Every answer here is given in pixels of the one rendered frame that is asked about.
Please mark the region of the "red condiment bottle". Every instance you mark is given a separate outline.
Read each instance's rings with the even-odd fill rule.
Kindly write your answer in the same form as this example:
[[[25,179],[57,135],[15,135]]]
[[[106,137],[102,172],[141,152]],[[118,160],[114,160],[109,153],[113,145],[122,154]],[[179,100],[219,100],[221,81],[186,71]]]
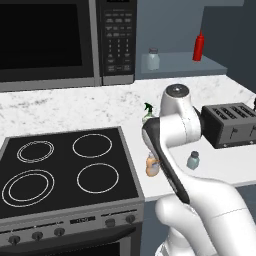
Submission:
[[[203,53],[203,47],[204,47],[204,36],[202,33],[200,33],[195,41],[194,45],[194,52],[193,52],[193,60],[194,61],[200,61],[202,58]]]

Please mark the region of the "black and steel microwave oven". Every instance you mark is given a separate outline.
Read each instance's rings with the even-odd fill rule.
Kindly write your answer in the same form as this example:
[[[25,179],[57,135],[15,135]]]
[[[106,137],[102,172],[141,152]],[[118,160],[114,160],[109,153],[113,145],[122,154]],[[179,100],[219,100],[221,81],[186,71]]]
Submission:
[[[0,0],[0,92],[135,81],[137,0]]]

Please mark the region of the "green-topped spray bottle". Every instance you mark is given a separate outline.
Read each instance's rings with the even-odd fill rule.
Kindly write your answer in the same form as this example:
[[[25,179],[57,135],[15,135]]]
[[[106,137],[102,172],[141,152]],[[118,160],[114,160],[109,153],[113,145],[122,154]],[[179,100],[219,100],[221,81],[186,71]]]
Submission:
[[[155,116],[153,115],[153,106],[147,102],[145,104],[145,111],[147,114],[142,118],[142,123],[144,124],[148,119],[154,118]]]

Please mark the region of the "black toaster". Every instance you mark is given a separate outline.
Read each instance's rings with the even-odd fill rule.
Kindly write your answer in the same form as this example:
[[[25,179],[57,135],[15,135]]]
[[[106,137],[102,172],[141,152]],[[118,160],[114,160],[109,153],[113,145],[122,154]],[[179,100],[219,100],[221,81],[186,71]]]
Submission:
[[[244,103],[203,106],[200,119],[215,149],[256,144],[256,112]]]

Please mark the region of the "grey-blue open cabinet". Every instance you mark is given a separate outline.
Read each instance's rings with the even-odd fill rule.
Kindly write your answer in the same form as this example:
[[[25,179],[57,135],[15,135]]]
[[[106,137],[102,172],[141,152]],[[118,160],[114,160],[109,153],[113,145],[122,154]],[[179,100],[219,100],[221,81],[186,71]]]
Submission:
[[[255,15],[256,0],[138,0],[136,78],[226,74],[243,44],[245,19]],[[200,33],[202,58],[194,61]],[[150,48],[158,49],[158,70],[148,69]]]

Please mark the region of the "clear glass shaker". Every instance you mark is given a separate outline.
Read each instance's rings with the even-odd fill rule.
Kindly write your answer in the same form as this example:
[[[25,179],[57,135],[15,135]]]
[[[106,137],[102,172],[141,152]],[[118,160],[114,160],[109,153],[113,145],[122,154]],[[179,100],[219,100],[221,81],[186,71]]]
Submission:
[[[148,54],[148,69],[158,70],[160,66],[160,58],[158,55],[158,49],[157,48],[150,48],[149,54]]]

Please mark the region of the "black glass hob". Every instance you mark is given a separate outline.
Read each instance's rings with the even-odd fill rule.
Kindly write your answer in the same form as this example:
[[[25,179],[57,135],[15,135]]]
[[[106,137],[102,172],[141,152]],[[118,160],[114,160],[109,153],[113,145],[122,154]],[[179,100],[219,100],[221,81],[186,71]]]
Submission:
[[[9,137],[0,149],[1,219],[143,200],[119,127]]]

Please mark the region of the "grey shaker with dark lid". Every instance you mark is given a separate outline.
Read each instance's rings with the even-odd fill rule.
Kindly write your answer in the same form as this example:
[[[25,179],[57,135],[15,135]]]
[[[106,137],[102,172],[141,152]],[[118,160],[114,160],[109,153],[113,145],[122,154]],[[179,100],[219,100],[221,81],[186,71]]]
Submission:
[[[198,151],[192,151],[188,160],[187,160],[187,167],[195,170],[199,166],[199,152]]]

